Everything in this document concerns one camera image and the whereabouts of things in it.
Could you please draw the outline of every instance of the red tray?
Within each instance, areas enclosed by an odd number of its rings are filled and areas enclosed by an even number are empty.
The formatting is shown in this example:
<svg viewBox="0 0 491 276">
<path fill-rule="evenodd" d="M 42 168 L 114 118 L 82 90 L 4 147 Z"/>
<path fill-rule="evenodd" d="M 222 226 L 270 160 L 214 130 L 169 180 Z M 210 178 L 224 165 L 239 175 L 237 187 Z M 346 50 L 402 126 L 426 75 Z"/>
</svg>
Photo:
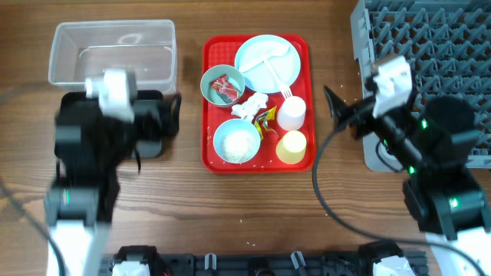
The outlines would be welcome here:
<svg viewBox="0 0 491 276">
<path fill-rule="evenodd" d="M 280 34 L 280 37 L 290 41 L 300 54 L 302 68 L 297 80 L 291 85 L 295 96 L 304 99 L 307 105 L 305 122 L 299 130 L 307 138 L 307 151 L 304 159 L 295 165 L 287 165 L 276 156 L 276 144 L 279 139 L 274 133 L 263 131 L 264 139 L 258 153 L 250 161 L 243 164 L 231 164 L 223 161 L 213 148 L 213 135 L 218 126 L 226 120 L 237 118 L 230 114 L 232 108 L 215 107 L 203 98 L 203 108 L 201 111 L 201 160 L 207 169 L 213 173 L 293 173 L 301 172 L 312 167 L 314 163 L 315 149 L 315 124 L 314 109 L 312 103 L 312 87 L 310 76 L 310 57 L 308 56 L 308 45 L 303 38 L 295 34 Z M 220 35 L 210 38 L 203 48 L 203 73 L 213 66 L 219 64 L 229 64 L 234 66 L 236 52 L 240 46 L 254 35 Z M 240 103 L 245 102 L 254 92 L 249 88 L 245 89 Z M 269 94 L 268 109 L 283 104 L 281 93 Z M 286 134 L 275 120 L 268 122 L 269 126 L 278 132 L 280 137 Z"/>
</svg>

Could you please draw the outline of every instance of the white plate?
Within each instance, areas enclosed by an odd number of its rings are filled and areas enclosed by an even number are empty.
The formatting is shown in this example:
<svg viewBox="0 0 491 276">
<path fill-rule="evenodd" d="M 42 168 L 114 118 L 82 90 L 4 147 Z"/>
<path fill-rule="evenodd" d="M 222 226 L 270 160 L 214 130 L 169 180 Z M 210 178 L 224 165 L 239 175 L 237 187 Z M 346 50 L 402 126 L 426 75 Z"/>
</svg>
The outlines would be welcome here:
<svg viewBox="0 0 491 276">
<path fill-rule="evenodd" d="M 291 86 L 300 74 L 300 55 L 298 55 L 297 50 L 290 42 L 279 36 L 264 34 L 246 41 L 237 51 L 235 66 L 239 69 L 240 65 L 260 58 L 284 43 L 290 45 L 288 52 L 281 57 L 269 58 L 269 63 L 275 69 L 278 78 Z M 265 94 L 279 92 L 275 79 L 264 63 L 258 64 L 253 69 L 242 73 L 242 75 L 245 79 L 245 85 L 254 91 Z"/>
</svg>

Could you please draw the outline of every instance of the white fork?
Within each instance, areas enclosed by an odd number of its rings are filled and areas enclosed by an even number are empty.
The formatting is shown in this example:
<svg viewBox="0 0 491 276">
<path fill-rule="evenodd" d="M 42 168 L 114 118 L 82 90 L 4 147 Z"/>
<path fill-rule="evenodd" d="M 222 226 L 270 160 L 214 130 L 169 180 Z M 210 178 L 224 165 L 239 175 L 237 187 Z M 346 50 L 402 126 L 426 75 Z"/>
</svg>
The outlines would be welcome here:
<svg viewBox="0 0 491 276">
<path fill-rule="evenodd" d="M 264 60 L 264 64 L 266 64 L 266 67 L 269 69 L 269 72 L 271 72 L 271 74 L 275 78 L 275 81 L 278 84 L 279 90 L 282 92 L 283 97 L 286 99 L 293 96 L 292 89 L 290 89 L 290 86 L 288 86 L 278 78 L 278 75 L 276 75 L 275 73 L 275 69 L 273 69 L 273 67 L 271 66 L 271 64 L 267 59 Z"/>
</svg>

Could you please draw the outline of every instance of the wooden table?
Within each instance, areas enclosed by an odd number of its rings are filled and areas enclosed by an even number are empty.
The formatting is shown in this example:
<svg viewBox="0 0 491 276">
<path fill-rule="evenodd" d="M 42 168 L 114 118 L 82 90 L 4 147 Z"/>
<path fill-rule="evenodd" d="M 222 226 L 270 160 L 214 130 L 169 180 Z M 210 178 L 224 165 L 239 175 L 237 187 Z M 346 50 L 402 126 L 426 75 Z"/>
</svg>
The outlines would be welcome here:
<svg viewBox="0 0 491 276">
<path fill-rule="evenodd" d="M 318 143 L 331 131 L 322 92 L 347 102 L 361 97 L 349 16 L 356 0 L 0 6 L 0 176 L 43 221 L 43 197 L 54 177 L 54 115 L 64 91 L 47 82 L 56 26 L 65 21 L 163 19 L 176 25 L 181 130 L 165 154 L 119 169 L 121 192 L 107 253 L 123 245 L 156 245 L 160 253 L 265 254 L 354 250 L 368 239 L 326 217 L 311 172 L 220 176 L 199 157 L 202 49 L 213 35 L 301 35 L 310 45 Z M 491 178 L 473 171 L 491 196 Z M 344 219 L 386 235 L 423 238 L 404 205 L 404 174 L 370 171 L 362 143 L 348 132 L 324 154 L 318 177 Z M 42 275 L 46 242 L 0 198 L 0 275 Z M 439 274 L 433 257 L 432 274 Z"/>
</svg>

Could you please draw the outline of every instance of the metal mesh rack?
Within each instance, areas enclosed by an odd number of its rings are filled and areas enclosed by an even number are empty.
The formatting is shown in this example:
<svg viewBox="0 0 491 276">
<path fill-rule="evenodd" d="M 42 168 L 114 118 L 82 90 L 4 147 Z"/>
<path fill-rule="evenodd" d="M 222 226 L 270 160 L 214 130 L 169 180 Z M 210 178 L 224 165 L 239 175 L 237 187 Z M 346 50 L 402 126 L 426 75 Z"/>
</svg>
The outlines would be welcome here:
<svg viewBox="0 0 491 276">
<path fill-rule="evenodd" d="M 481 132 L 467 165 L 491 168 L 491 0 L 360 0 L 351 14 L 351 35 L 362 81 L 378 58 L 390 53 L 406 57 L 417 72 L 415 116 L 435 97 L 466 100 Z M 388 171 L 375 155 L 376 144 L 375 135 L 364 138 L 367 166 Z M 400 167 L 385 150 L 381 155 Z"/>
</svg>

